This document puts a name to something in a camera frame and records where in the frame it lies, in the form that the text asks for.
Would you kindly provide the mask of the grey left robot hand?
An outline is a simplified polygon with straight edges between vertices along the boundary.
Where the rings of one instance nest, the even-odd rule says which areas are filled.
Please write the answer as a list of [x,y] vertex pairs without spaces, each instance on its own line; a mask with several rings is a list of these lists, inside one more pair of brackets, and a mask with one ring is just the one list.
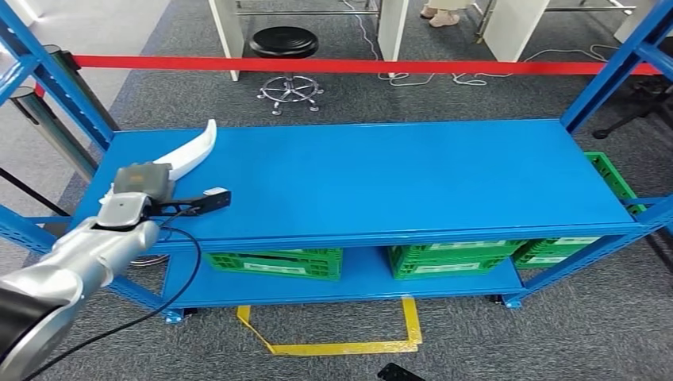
[[167,202],[174,190],[170,164],[132,164],[117,170],[113,193],[140,192],[157,202]]

